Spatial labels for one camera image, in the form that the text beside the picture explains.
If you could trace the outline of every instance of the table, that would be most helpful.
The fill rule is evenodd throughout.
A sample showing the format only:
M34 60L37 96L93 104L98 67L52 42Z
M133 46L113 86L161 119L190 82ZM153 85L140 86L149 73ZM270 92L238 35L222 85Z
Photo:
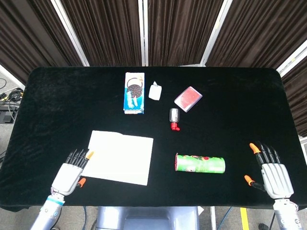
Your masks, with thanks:
M145 114L123 112L126 72L145 73ZM163 87L160 101L150 85ZM188 86L203 97L171 131L169 109ZM279 74L272 69L69 67L35 69L0 171L0 206L42 205L70 150L88 145L92 130L154 138L148 185L87 178L65 198L69 206L238 206L272 208L249 143L274 146L307 206L307 167ZM175 172L175 154L223 157L224 174Z

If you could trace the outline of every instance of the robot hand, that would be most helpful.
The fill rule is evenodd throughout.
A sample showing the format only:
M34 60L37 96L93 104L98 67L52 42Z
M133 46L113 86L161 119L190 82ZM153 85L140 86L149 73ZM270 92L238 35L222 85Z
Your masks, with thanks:
M85 178L79 178L87 162L94 152L86 156L88 149L72 151L66 162L62 164L51 187L51 195L48 196L36 218L31 230L50 230L61 212L64 205L64 196L71 194L76 186L82 187Z
M244 178L249 186L255 187L275 199L273 209L281 230L302 230L302 224L298 217L298 205L288 198L294 193L290 177L286 167L281 164L280 157L276 150L260 142L259 148L250 143L250 148L256 156L261 167L261 174L264 185L253 181L248 175Z

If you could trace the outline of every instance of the floor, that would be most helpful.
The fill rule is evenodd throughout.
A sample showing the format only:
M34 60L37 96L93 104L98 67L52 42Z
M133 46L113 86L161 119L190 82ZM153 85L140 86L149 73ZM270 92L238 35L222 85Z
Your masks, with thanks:
M7 79L6 87L0 92L16 87L13 82ZM0 153L6 150L13 125L0 124ZM204 211L200 214L200 230L211 230L210 207L202 207ZM222 218L229 207L215 207L216 225L219 226ZM23 209L19 212L10 212L0 208L0 230L28 230L34 222L40 207L31 207ZM87 224L86 230L90 230L93 222L97 216L97 207L86 207L87 211ZM248 226L251 230L257 230L259 223L270 224L273 211L262 209L247 209ZM300 218L303 222L305 229L307 228L307 210L299 212ZM62 214L59 218L56 227L61 230L81 230L84 224L84 210L83 207L63 207ZM223 222L221 230L240 230L242 229L242 221L240 208L234 207L229 212L229 215ZM273 230L278 230L276 220L274 221Z

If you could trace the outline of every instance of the curtain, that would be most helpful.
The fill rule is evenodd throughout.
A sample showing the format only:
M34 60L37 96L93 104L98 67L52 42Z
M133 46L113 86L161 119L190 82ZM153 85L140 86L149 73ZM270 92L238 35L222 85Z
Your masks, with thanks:
M206 66L278 68L307 39L307 1L234 0Z
M0 64L21 82L39 66L81 66L51 2L0 1Z
M137 0L64 0L92 66L141 66Z
M199 64L222 0L148 0L149 65Z
M307 136L307 57L283 78L297 133Z

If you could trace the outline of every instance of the green cylinder can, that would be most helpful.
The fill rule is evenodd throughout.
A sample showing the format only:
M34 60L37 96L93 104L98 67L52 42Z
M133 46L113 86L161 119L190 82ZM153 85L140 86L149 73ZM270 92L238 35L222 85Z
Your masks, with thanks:
M222 157L202 157L176 154L175 171L196 173L224 173L225 161Z

